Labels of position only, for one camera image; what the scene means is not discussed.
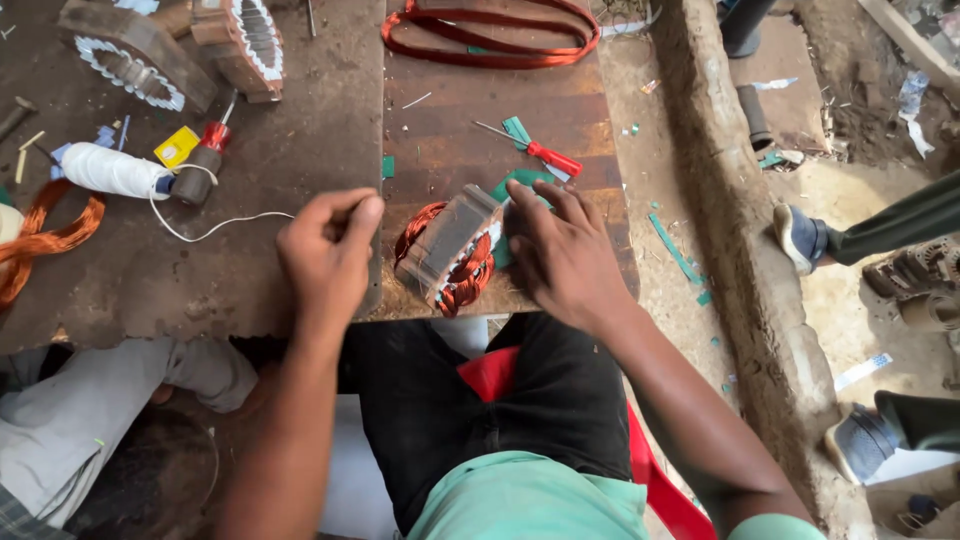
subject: concrete ledge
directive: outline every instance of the concrete ledge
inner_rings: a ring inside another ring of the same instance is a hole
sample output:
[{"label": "concrete ledge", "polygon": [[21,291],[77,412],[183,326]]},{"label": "concrete ledge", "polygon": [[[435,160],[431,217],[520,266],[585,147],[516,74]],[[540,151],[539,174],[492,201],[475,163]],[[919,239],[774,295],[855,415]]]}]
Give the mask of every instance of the concrete ledge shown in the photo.
[{"label": "concrete ledge", "polygon": [[712,254],[707,270],[736,357],[744,413],[829,538],[876,538],[861,488],[827,461],[840,420],[833,378],[805,323],[793,264],[767,229],[772,198],[756,165],[710,0],[665,2],[653,28],[678,178]]}]

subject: green t-shirt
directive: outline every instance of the green t-shirt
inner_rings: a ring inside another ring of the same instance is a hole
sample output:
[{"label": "green t-shirt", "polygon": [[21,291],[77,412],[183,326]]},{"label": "green t-shirt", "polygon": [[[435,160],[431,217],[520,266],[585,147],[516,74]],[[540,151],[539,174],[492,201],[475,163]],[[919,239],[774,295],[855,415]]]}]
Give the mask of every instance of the green t-shirt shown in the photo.
[{"label": "green t-shirt", "polygon": [[[647,486],[581,475],[542,455],[499,452],[471,459],[430,491],[407,540],[434,538],[631,538],[646,540]],[[804,520],[764,514],[730,540],[825,540]]]}]

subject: black pants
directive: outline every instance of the black pants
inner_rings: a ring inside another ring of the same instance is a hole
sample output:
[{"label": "black pants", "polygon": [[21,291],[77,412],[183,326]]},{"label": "black pants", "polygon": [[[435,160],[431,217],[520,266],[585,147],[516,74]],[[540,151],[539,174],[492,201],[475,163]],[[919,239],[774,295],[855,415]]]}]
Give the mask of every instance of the black pants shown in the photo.
[{"label": "black pants", "polygon": [[364,432],[404,535],[433,486],[483,454],[532,452],[580,473],[631,480],[627,403],[610,354],[543,313],[513,316],[487,350],[514,345],[513,391],[485,404],[457,373],[467,359],[427,321],[347,330],[344,376],[360,394]]},{"label": "black pants", "polygon": [[839,232],[828,229],[827,253],[850,266],[862,258],[960,231],[960,170]]},{"label": "black pants", "polygon": [[960,400],[918,398],[880,390],[874,394],[880,418],[905,450],[960,454]]}]

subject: red plastic chair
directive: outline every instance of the red plastic chair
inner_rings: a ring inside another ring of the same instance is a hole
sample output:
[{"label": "red plastic chair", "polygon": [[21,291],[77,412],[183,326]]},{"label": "red plastic chair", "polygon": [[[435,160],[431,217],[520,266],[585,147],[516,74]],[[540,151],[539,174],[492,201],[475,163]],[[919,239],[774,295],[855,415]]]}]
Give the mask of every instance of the red plastic chair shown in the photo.
[{"label": "red plastic chair", "polygon": [[[493,351],[461,364],[457,371],[480,399],[490,402],[513,390],[514,365],[519,350],[517,346]],[[710,520],[666,477],[643,436],[634,410],[628,406],[627,411],[634,483],[647,485],[649,506],[677,540],[716,540]]]}]

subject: green trousers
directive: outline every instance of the green trousers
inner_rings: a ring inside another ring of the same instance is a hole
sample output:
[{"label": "green trousers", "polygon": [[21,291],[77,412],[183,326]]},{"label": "green trousers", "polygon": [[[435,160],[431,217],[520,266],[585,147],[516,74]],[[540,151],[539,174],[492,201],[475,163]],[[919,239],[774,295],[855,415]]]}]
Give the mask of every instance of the green trousers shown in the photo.
[{"label": "green trousers", "polygon": [[827,253],[850,266],[870,255],[960,231],[960,170],[845,231],[828,229]]},{"label": "green trousers", "polygon": [[960,454],[960,400],[918,398],[880,390],[874,394],[880,418],[905,450]]}]

